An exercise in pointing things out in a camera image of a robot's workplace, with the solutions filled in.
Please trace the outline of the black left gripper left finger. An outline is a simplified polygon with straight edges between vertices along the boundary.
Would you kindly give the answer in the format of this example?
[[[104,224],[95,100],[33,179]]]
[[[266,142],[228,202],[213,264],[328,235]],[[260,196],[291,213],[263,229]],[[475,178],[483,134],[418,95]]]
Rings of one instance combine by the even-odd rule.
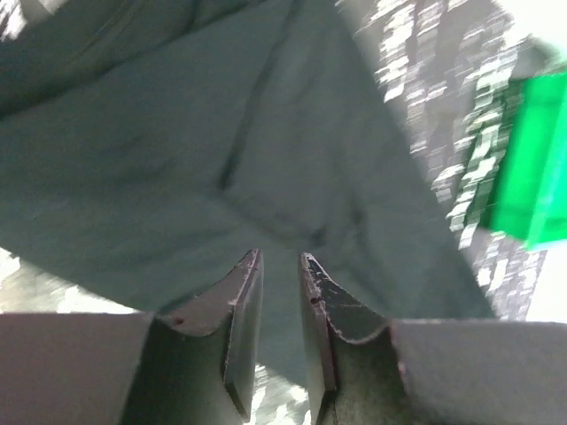
[[[4,424],[240,424],[252,410],[263,256],[165,315],[5,313]]]

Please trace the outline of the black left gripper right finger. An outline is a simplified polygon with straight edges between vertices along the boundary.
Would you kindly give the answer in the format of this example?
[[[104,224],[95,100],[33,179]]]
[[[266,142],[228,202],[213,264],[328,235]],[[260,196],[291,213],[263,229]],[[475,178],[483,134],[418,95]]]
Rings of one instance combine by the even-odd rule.
[[[314,424],[563,424],[566,327],[393,320],[299,258]]]

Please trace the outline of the black t shirt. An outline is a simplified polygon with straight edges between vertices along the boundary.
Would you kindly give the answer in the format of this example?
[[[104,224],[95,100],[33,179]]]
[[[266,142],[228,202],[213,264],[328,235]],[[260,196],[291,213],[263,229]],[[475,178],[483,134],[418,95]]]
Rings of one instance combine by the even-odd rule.
[[[146,311],[261,249],[258,360],[299,384],[301,252],[382,315],[493,316],[331,1],[69,1],[3,42],[1,245]]]

